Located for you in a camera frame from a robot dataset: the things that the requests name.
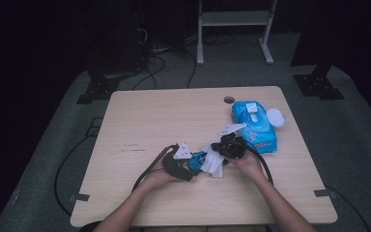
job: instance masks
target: person's right hand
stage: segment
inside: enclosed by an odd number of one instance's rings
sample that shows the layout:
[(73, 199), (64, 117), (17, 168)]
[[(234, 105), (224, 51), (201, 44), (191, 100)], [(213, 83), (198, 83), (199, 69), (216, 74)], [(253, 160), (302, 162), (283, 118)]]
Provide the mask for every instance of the person's right hand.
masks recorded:
[(227, 158), (227, 160), (233, 163), (242, 172), (242, 174), (247, 176), (252, 181), (266, 178), (261, 162), (248, 150), (245, 150), (245, 155), (241, 159)]

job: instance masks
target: forearm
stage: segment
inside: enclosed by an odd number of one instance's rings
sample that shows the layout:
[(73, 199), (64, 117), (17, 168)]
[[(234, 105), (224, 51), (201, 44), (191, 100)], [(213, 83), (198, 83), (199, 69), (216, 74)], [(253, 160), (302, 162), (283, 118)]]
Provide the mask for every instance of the forearm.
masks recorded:
[(252, 179), (261, 191), (281, 231), (315, 231), (312, 225), (264, 177)]
[(137, 188), (115, 211), (99, 224), (94, 232), (128, 231), (141, 204), (150, 191), (149, 188)]

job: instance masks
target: light wood table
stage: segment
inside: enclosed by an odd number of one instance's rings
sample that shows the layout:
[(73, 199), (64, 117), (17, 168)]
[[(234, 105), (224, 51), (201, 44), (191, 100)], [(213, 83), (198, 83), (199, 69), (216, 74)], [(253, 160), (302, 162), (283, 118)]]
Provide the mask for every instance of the light wood table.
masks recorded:
[[(336, 212), (294, 116), (278, 87), (238, 87), (116, 92), (107, 107), (71, 224), (79, 227), (102, 220), (130, 194), (138, 176), (164, 147), (186, 141), (191, 152), (218, 139), (232, 124), (231, 104), (255, 100), (278, 108), (286, 125), (276, 129), (278, 151), (264, 154), (275, 187), (311, 223), (331, 223)], [(224, 177), (200, 173), (191, 182), (172, 183), (151, 193), (134, 226), (243, 225), (274, 223), (257, 188), (236, 167), (226, 165)]]

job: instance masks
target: gray carpet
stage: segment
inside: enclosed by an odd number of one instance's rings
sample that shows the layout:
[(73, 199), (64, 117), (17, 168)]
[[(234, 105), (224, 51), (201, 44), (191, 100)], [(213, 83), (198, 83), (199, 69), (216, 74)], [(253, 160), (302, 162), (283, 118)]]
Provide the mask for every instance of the gray carpet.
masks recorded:
[[(275, 63), (268, 66), (258, 45), (258, 35), (237, 36), (224, 45), (205, 46), (205, 65), (197, 67), (190, 88), (231, 86), (279, 86), (291, 106), (300, 131), (324, 183), (337, 189), (360, 211), (371, 228), (371, 108), (358, 93), (352, 79), (333, 67), (331, 83), (345, 100), (321, 101), (303, 97), (293, 74), (311, 73), (314, 67), (290, 67), (299, 35), (271, 35), (269, 46)], [(196, 46), (187, 48), (195, 57)], [(193, 71), (187, 53), (165, 53), (164, 69), (156, 74), (158, 89), (185, 88)], [(161, 67), (150, 60), (150, 71)], [(121, 82), (130, 90), (146, 72)], [(63, 98), (50, 125), (0, 217), (0, 231), (78, 231), (57, 205), (54, 179), (68, 152), (85, 137), (94, 117), (102, 117), (107, 101), (75, 104), (89, 84), (79, 75)], [(151, 78), (137, 89), (153, 89)], [(95, 137), (89, 137), (69, 156), (59, 173), (59, 196), (71, 212), (72, 197), (79, 191)], [(366, 231), (356, 212), (338, 194), (332, 194), (338, 221), (316, 225), (318, 231)]]

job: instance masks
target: white metal stand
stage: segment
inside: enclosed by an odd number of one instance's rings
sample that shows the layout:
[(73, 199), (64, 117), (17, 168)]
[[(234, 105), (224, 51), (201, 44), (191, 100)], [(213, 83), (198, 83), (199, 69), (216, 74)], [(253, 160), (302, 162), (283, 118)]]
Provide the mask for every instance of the white metal stand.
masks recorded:
[(250, 12), (206, 12), (203, 13), (202, 0), (199, 0), (198, 14), (198, 44), (197, 44), (197, 64), (204, 65), (203, 54), (203, 27), (204, 26), (266, 26), (264, 38), (259, 39), (267, 64), (273, 64), (270, 50), (267, 46), (270, 35), (273, 15), (277, 0), (272, 0), (269, 11), (250, 11)]

